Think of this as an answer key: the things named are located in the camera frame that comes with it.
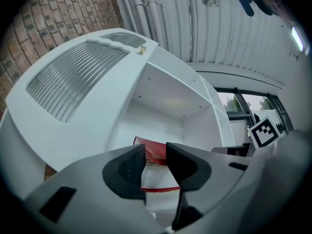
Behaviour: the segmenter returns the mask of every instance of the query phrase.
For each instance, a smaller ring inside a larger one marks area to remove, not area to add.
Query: gray surface
[[[172,213],[158,213],[156,214],[156,221],[163,227],[172,226],[172,222],[176,216],[175,212]]]
[[[211,166],[211,176],[202,188],[185,193],[188,205],[195,207],[202,214],[217,205],[243,175],[244,171],[230,167],[229,164],[237,162],[248,165],[250,162],[250,158],[247,157],[212,153],[181,144],[174,145],[207,161]]]
[[[269,221],[301,183],[312,160],[311,132],[280,138],[266,159],[262,177],[242,219],[240,233],[250,233]]]
[[[228,154],[228,147],[215,147],[211,150],[213,153]]]
[[[255,147],[254,147],[253,142],[251,140],[251,145],[250,145],[249,151],[247,153],[247,157],[253,157],[254,153],[255,153]]]
[[[198,221],[190,224],[177,234],[234,234],[237,232],[242,215],[252,198],[265,164],[268,150],[263,148],[257,157],[250,160],[247,170],[236,185],[211,207]]]
[[[37,218],[55,233],[162,233],[163,228],[146,209],[143,200],[120,198],[104,183],[102,170],[111,159],[136,146],[81,159],[54,175],[25,201]],[[60,186],[76,188],[58,223],[38,214]]]
[[[52,116],[68,121],[82,100],[127,53],[97,42],[84,42],[47,64],[27,92]]]

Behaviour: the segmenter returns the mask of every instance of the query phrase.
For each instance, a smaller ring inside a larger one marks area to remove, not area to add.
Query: window frame
[[[214,88],[218,93],[231,93],[234,94],[240,103],[243,111],[242,112],[226,112],[228,115],[229,120],[241,120],[245,119],[247,120],[247,125],[249,127],[252,127],[256,124],[254,115],[252,114],[251,109],[249,108],[246,100],[244,99],[242,94],[246,95],[254,95],[254,96],[262,96],[262,97],[267,97],[274,109],[276,109],[280,119],[281,123],[285,129],[286,134],[289,134],[289,132],[293,131],[293,124],[282,104],[280,99],[276,95],[271,95],[270,93],[261,93],[261,92],[255,92],[255,91],[250,91],[250,90],[240,90],[238,88]],[[287,119],[287,124],[284,121],[283,116],[286,117]]]

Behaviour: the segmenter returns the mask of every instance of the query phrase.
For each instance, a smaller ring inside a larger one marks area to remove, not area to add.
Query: white curved panel
[[[14,195],[25,199],[44,181],[45,162],[29,147],[6,109],[0,122],[0,170]]]
[[[147,47],[145,53],[141,55],[139,49],[101,38],[117,32],[143,38]],[[48,63],[87,40],[128,54],[94,85],[71,120],[62,123],[43,109],[26,88]],[[41,159],[57,171],[78,159],[106,151],[119,114],[132,96],[145,63],[156,47],[156,42],[138,34],[111,29],[78,37],[43,56],[18,80],[6,99],[8,110],[22,137]]]

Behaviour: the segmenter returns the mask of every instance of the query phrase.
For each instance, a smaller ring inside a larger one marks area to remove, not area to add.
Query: tree
[[[226,100],[227,100],[226,103],[223,104],[225,111],[227,112],[243,111],[235,95],[233,95],[233,98],[227,97]]]
[[[271,103],[268,98],[263,97],[262,100],[259,102],[260,103],[260,110],[270,110],[271,108]]]

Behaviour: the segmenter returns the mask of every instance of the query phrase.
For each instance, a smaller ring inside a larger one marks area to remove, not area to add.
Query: window
[[[242,112],[243,109],[235,94],[218,93],[226,112]]]
[[[249,108],[255,110],[271,110],[273,109],[269,99],[263,96],[243,95]]]
[[[284,120],[284,123],[285,123],[287,131],[288,132],[293,131],[293,124],[292,124],[291,120],[289,119],[288,114],[287,113],[282,113],[282,118]]]
[[[280,111],[285,111],[283,104],[281,103],[281,101],[279,100],[279,98],[277,96],[271,96],[269,99],[270,99],[273,107],[275,105],[276,109],[278,109]]]

